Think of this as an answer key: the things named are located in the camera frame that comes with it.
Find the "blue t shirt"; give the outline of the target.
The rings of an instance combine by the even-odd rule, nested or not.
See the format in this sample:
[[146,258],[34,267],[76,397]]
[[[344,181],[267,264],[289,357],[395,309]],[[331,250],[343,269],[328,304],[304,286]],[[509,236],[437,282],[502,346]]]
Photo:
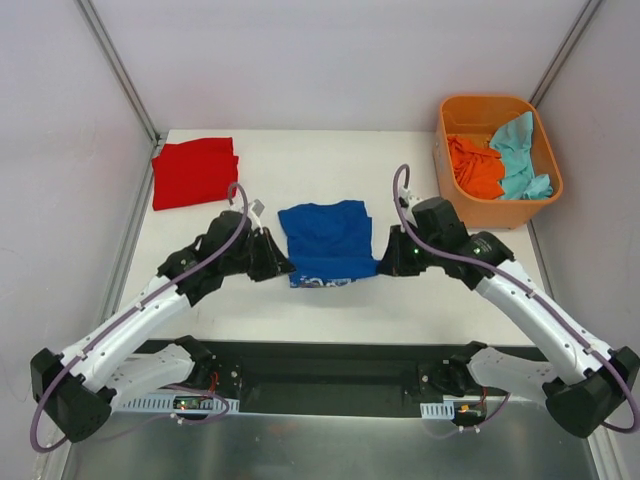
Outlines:
[[373,221],[362,200],[299,204],[278,212],[295,266],[292,288],[346,286],[377,275]]

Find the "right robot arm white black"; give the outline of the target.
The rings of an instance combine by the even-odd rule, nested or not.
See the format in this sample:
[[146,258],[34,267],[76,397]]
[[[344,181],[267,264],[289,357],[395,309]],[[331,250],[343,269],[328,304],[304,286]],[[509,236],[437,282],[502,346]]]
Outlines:
[[586,438],[622,404],[639,430],[639,406],[631,393],[639,357],[614,349],[581,327],[537,287],[513,252],[494,234],[471,234],[453,205],[408,192],[394,199],[399,224],[390,228],[378,265],[381,275],[418,276],[438,267],[505,314],[543,354],[541,361],[471,342],[431,373],[439,391],[461,397],[481,387],[497,388],[536,402],[566,432]]

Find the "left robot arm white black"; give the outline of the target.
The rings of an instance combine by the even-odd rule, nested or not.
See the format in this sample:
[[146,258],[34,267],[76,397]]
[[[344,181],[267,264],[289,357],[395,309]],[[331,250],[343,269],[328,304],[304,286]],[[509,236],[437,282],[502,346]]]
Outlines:
[[37,408],[30,441],[36,451],[48,450],[37,437],[43,415],[64,440],[79,443],[96,433],[116,407],[139,395],[171,384],[199,389],[209,382],[212,354],[191,336],[143,360],[130,356],[169,320],[219,290],[226,277],[245,274],[261,282],[294,271],[262,225],[263,209],[254,200],[223,211],[206,233],[170,254],[128,306],[62,352],[44,348],[32,357]]

